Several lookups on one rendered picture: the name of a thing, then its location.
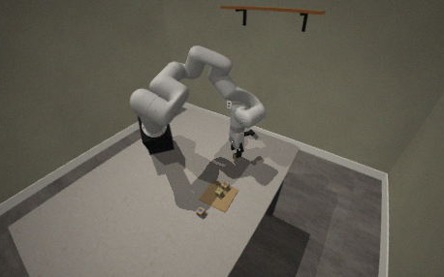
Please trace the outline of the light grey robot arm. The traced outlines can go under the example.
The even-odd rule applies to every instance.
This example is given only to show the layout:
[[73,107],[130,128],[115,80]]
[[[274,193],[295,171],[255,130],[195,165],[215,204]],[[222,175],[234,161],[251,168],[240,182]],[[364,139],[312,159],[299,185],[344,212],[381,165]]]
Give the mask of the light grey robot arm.
[[[158,138],[166,132],[167,125],[189,96],[189,89],[180,83],[181,79],[199,77],[205,67],[204,63],[214,65],[209,70],[208,78],[223,98],[241,102],[231,106],[231,131],[243,132],[245,128],[251,128],[265,118],[266,110],[261,102],[251,93],[240,89],[228,75],[232,62],[220,53],[193,46],[189,50],[186,64],[169,63],[150,83],[151,91],[138,89],[132,94],[131,108],[141,119],[143,132],[147,136]],[[244,104],[249,107],[248,110]]]

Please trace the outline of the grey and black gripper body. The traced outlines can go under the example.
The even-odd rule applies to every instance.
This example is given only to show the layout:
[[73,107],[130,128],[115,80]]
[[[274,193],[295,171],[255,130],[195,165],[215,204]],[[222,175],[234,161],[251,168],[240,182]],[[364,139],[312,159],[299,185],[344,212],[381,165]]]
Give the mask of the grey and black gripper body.
[[229,141],[234,147],[234,149],[238,149],[240,143],[242,143],[242,146],[244,146],[244,131],[240,133],[235,133],[230,129]]

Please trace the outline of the tan flat mat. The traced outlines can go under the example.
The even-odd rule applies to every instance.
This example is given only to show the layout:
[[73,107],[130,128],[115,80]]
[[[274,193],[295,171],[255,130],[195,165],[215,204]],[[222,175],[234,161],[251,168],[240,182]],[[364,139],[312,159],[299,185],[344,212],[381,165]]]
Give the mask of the tan flat mat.
[[226,212],[228,207],[230,206],[232,200],[238,192],[237,188],[230,186],[227,191],[223,190],[223,195],[218,198],[215,196],[214,191],[219,187],[221,189],[222,182],[217,181],[215,179],[209,184],[206,188],[202,196],[199,198],[200,201],[203,201],[223,212]]

